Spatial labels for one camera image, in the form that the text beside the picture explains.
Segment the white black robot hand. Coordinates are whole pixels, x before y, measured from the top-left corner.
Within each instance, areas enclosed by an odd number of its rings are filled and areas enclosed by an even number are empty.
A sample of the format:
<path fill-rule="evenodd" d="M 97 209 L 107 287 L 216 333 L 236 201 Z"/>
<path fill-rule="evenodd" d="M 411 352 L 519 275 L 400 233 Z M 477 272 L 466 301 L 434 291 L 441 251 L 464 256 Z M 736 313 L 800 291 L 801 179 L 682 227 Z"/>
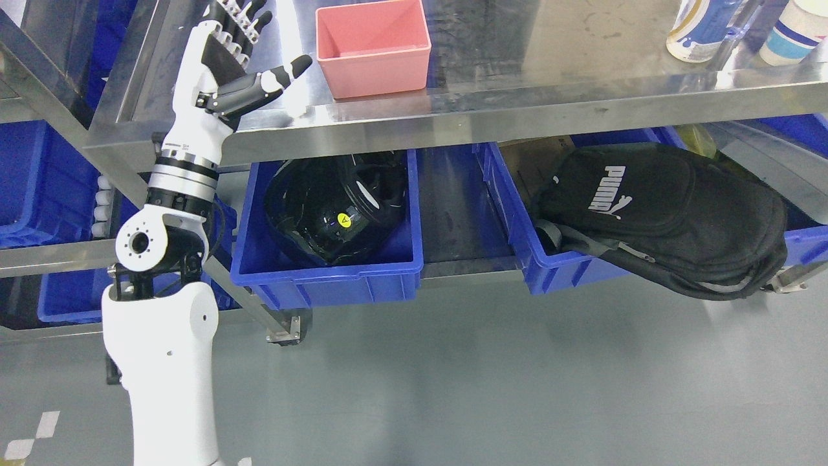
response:
<path fill-rule="evenodd" d="M 175 121 L 164 157 L 215 167 L 240 119 L 277 100 L 311 67 L 308 55 L 270 70 L 247 68 L 273 18 L 264 1 L 210 1 L 190 31 L 173 88 Z"/>

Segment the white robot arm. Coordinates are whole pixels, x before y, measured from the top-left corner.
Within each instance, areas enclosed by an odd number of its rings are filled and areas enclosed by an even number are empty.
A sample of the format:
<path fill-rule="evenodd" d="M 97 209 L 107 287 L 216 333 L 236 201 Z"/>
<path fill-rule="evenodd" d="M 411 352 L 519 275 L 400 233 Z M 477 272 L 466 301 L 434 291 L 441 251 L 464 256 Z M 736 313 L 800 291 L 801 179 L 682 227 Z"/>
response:
<path fill-rule="evenodd" d="M 218 305 L 201 281 L 220 150 L 164 144 L 147 201 L 116 236 L 103 341 L 132 411 L 133 464 L 221 465 L 213 403 Z"/>

